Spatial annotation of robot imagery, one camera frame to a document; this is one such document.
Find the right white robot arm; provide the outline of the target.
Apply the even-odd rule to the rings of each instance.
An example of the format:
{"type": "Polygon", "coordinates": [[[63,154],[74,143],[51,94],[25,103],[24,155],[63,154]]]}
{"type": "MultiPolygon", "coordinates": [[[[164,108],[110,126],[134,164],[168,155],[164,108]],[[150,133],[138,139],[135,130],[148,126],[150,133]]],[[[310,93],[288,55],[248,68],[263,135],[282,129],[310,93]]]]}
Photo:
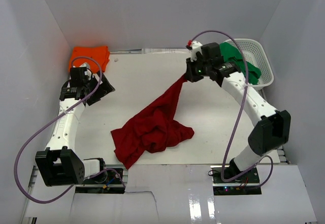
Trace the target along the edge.
{"type": "Polygon", "coordinates": [[[223,182],[240,183],[269,152],[288,141],[291,116],[286,110],[277,110],[251,88],[236,62],[224,59],[219,44],[189,41],[187,48],[191,57],[186,60],[186,79],[197,82],[208,77],[215,81],[240,104],[240,112],[245,112],[254,126],[248,145],[231,159],[229,167],[221,167],[223,182]]]}

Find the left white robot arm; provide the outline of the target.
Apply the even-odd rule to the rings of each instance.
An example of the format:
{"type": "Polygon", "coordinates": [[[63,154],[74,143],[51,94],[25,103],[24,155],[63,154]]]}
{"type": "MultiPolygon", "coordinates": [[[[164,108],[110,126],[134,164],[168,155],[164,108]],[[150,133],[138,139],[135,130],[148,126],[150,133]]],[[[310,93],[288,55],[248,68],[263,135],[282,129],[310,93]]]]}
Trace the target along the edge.
{"type": "Polygon", "coordinates": [[[92,178],[101,183],[107,178],[104,160],[100,157],[80,159],[75,153],[76,133],[81,115],[91,106],[114,92],[104,74],[93,73],[88,63],[70,69],[70,79],[59,96],[59,116],[45,150],[35,156],[46,186],[82,184],[92,178]]]}

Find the green t shirt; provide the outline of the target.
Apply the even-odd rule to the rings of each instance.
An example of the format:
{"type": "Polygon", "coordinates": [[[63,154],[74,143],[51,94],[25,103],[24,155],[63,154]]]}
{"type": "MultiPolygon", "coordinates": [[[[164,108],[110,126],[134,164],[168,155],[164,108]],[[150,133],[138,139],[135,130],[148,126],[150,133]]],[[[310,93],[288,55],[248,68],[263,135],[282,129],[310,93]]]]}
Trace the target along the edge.
{"type": "MultiPolygon", "coordinates": [[[[221,55],[223,56],[224,62],[234,62],[241,70],[241,72],[246,76],[246,68],[243,61],[243,56],[240,51],[232,46],[231,44],[224,42],[219,44],[221,55]]],[[[261,76],[261,71],[256,66],[252,65],[247,61],[248,67],[248,80],[252,85],[258,85],[258,80],[261,76]]]]}

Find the white plastic laundry basket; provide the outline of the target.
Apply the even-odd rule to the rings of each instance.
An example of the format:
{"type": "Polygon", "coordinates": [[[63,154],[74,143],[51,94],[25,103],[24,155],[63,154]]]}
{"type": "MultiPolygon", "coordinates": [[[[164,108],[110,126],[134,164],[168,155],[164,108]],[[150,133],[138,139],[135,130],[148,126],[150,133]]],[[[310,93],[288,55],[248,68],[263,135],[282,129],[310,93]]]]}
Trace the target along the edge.
{"type": "Polygon", "coordinates": [[[258,41],[253,39],[236,39],[234,43],[228,39],[224,42],[236,47],[243,56],[243,59],[260,69],[261,76],[258,80],[258,85],[252,85],[255,90],[262,90],[273,83],[274,75],[270,63],[262,45],[258,41]]]}

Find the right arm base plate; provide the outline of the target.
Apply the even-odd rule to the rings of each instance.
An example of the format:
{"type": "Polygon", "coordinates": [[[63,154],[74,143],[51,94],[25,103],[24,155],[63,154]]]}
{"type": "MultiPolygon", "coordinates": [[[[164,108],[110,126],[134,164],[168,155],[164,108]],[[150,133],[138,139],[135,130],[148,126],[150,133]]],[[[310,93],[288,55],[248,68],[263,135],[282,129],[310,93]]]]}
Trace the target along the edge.
{"type": "Polygon", "coordinates": [[[260,178],[256,168],[245,173],[239,179],[224,182],[221,179],[221,167],[212,167],[208,172],[212,177],[215,196],[246,196],[261,195],[260,178]]]}

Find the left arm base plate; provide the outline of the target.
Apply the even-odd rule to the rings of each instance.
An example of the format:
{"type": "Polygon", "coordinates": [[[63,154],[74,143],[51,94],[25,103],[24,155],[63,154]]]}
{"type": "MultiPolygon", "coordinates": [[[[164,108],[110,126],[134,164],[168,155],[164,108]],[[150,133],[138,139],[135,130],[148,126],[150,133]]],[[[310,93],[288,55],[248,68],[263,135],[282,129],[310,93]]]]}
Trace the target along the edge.
{"type": "Polygon", "coordinates": [[[101,176],[87,179],[75,188],[76,194],[124,194],[128,179],[128,170],[124,167],[114,168],[101,176]]]}

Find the red t shirt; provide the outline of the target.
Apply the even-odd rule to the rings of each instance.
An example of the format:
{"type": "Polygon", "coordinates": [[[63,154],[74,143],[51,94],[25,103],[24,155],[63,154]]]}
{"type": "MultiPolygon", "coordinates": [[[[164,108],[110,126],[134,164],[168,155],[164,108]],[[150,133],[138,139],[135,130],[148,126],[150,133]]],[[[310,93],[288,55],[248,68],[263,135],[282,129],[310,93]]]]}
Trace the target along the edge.
{"type": "Polygon", "coordinates": [[[182,85],[186,81],[185,76],[181,76],[123,127],[111,131],[115,155],[126,169],[134,165],[145,151],[162,152],[194,136],[192,128],[174,119],[182,85]]]}

